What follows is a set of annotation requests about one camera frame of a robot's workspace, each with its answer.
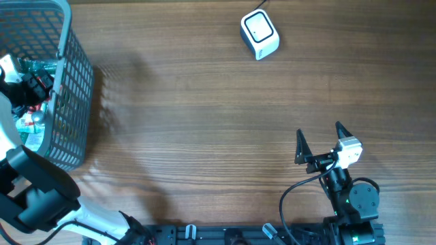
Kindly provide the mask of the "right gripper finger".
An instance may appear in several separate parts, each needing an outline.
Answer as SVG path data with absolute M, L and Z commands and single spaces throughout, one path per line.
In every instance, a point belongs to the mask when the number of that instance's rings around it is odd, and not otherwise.
M 296 153 L 295 153 L 295 164 L 305 164 L 311 162 L 313 154 L 311 149 L 304 137 L 301 129 L 296 131 Z
M 337 135 L 339 139 L 352 137 L 353 135 L 343 126 L 343 124 L 340 121 L 337 121 L 335 123 L 335 127 L 337 130 Z

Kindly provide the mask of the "red toothpaste tube box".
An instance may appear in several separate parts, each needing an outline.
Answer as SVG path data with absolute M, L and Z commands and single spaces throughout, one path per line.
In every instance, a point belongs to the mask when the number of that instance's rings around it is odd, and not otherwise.
M 35 124 L 35 123 L 31 120 L 31 115 L 32 115 L 33 112 L 38 111 L 38 110 L 43 111 L 41 105 L 37 105 L 37 106 L 35 106 L 35 107 L 30 107 L 30 108 L 28 109 L 27 113 L 26 113 L 25 122 L 26 122 L 26 123 L 33 123 L 33 124 Z

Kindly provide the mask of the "green glove package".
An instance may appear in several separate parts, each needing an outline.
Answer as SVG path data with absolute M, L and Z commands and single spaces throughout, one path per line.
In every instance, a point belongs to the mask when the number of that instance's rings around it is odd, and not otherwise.
M 19 63 L 22 67 L 22 77 L 27 73 L 37 74 L 38 72 L 45 71 L 55 78 L 55 71 L 57 68 L 56 63 L 45 62 L 45 61 L 30 61 L 19 59 Z M 38 104 L 42 106 L 43 111 L 46 113 L 48 111 L 48 101 L 43 101 Z M 22 142 L 25 146 L 33 151 L 37 151 L 42 145 L 45 133 L 45 125 L 36 125 L 33 123 L 26 123 L 26 113 L 30 107 L 26 107 L 24 113 L 15 122 L 16 129 L 18 130 Z

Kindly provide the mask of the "red tissue pack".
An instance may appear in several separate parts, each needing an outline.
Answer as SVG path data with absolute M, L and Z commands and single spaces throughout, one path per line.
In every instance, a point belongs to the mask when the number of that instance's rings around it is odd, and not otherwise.
M 45 101 L 48 101 L 50 99 L 50 92 L 53 88 L 54 80 L 55 79 L 50 74 L 37 77 L 39 85 L 43 88 L 45 92 Z

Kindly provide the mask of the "yellow oil bottle grey cap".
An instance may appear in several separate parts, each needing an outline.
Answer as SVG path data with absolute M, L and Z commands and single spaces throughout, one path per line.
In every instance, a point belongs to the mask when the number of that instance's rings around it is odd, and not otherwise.
M 41 110 L 35 111 L 31 115 L 31 120 L 36 125 L 45 125 L 45 119 L 46 119 L 46 113 Z

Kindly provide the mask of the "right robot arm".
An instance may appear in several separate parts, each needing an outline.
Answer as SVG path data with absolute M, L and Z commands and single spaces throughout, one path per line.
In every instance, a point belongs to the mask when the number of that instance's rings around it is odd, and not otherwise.
M 362 154 L 362 142 L 340 122 L 335 123 L 338 141 L 330 152 L 314 155 L 302 130 L 296 132 L 296 164 L 305 164 L 308 174 L 317 178 L 332 205 L 334 216 L 322 223 L 295 226 L 304 243 L 374 244 L 373 223 L 378 218 L 379 187 L 369 178 L 353 179 L 349 166 Z

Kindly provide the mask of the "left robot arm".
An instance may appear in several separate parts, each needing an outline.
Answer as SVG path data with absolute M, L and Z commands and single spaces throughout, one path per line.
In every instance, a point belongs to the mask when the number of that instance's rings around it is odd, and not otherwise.
M 84 244 L 152 244 L 153 236 L 134 217 L 82 198 L 61 168 L 28 149 L 12 116 L 11 98 L 24 99 L 18 83 L 1 82 L 1 219 L 23 233 L 60 231 L 83 236 Z

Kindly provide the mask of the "white barcode scanner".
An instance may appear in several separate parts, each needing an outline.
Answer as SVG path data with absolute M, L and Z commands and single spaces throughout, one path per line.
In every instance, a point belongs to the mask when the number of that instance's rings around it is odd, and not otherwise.
M 253 10 L 241 19 L 240 36 L 257 61 L 275 52 L 280 43 L 274 24 L 261 9 Z

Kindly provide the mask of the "grey plastic shopping basket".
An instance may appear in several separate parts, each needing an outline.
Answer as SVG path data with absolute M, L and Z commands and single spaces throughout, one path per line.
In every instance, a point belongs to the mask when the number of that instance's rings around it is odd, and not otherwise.
M 1 2 L 1 54 L 57 64 L 38 154 L 69 172 L 84 161 L 94 73 L 72 28 L 69 3 Z

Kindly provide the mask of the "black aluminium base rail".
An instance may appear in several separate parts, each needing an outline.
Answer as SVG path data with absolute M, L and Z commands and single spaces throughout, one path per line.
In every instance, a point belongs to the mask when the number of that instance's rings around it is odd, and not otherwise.
M 295 240 L 283 227 L 266 223 L 259 226 L 240 227 L 196 227 L 187 225 L 149 225 L 153 235 L 148 244 L 378 244 L 386 243 L 381 224 L 358 229 L 357 226 L 342 226 L 331 231 L 321 223 L 301 223 L 292 225 Z

